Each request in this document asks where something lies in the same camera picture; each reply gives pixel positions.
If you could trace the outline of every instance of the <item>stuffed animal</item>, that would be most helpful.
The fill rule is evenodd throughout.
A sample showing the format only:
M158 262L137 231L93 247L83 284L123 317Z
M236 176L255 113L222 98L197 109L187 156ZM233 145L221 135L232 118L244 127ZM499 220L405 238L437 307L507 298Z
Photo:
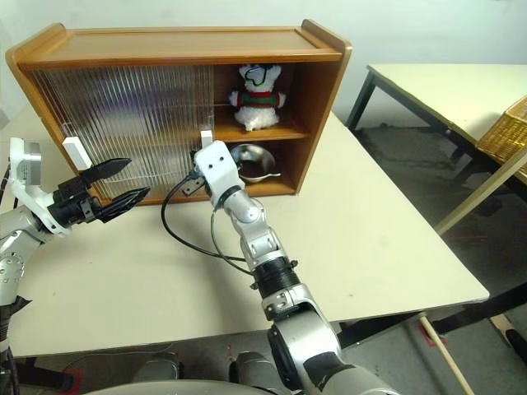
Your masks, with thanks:
M281 72L282 68L277 64L245 64L240 67L246 91L233 91L229 101L240 108L235 118L245 125L248 132L278 123L279 118L274 109L284 105L286 95L273 92L273 88Z

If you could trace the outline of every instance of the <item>wooden shelf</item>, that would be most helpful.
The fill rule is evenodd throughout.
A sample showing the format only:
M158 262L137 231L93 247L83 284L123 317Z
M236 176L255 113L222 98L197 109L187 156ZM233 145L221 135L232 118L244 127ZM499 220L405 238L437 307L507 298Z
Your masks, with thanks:
M198 120L198 130L213 113L217 140L230 146L253 142L274 155L283 176L246 186L251 196L265 196L300 192L351 50L345 39L309 20L287 27L66 30L54 24L9 49L6 60L74 170L61 145L65 123L75 126L81 140L90 138L89 155L122 149L134 159L144 158L136 162L142 168L134 170L131 188L140 186L144 175L156 174L158 159L181 171L176 151L188 151L190 139L180 125ZM277 109L280 122L271 128L245 131L228 101L232 91L245 89L239 68L246 63L282 67L274 90L287 99ZM70 103L74 111L67 110ZM132 116L124 106L133 108ZM108 130L100 133L99 128ZM105 138L94 140L93 133ZM168 147L172 144L177 150ZM96 192L108 200L97 185ZM165 195L165 183L152 181L143 203L161 203ZM200 191L191 197L178 194L174 202L204 199Z
M269 140L293 140L305 138L309 135L291 111L280 109L278 115L280 122L272 128L247 132L243 125L234 118L236 109L230 106L217 106L214 108L214 138L224 142L254 142Z
M49 39L18 63L24 69L130 64L337 62L342 53L300 27L71 29L51 25Z

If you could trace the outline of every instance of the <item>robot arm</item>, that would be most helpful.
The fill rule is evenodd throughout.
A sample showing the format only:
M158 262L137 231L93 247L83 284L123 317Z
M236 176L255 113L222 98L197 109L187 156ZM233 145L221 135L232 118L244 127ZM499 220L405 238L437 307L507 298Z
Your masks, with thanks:
M107 222L140 202L149 188L128 191L102 206L89 194L91 184L122 170L131 160L113 159L82 171L77 177L60 184L53 193L40 188L40 148L36 143L11 139L8 185L24 205L0 215L0 389L9 381L7 359L9 321L23 307L17 297L24 266L36 249L54 235L66 236L71 226L99 219Z
M311 394L396 394L369 371L342 360L333 329L294 272L260 202L249 197L236 163L216 141L194 157L208 184L214 210L223 208L240 235L241 251L273 326L268 340L283 383Z

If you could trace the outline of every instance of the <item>ribbed glass panel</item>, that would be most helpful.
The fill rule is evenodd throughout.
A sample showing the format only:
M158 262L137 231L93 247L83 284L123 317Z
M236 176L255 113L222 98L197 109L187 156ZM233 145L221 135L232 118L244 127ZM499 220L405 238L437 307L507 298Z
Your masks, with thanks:
M200 131L214 129L212 66L60 68L31 72L65 137L78 136L94 164L132 159L98 183L114 198L151 186L163 198L192 168Z

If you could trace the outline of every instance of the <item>metal bowl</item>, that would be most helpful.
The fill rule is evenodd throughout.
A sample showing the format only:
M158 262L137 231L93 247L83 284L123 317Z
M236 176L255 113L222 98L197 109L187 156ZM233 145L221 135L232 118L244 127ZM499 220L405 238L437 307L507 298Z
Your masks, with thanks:
M255 144L240 144L231 149L231 156L238 165L240 178L252 184L267 177L279 177L271 152Z

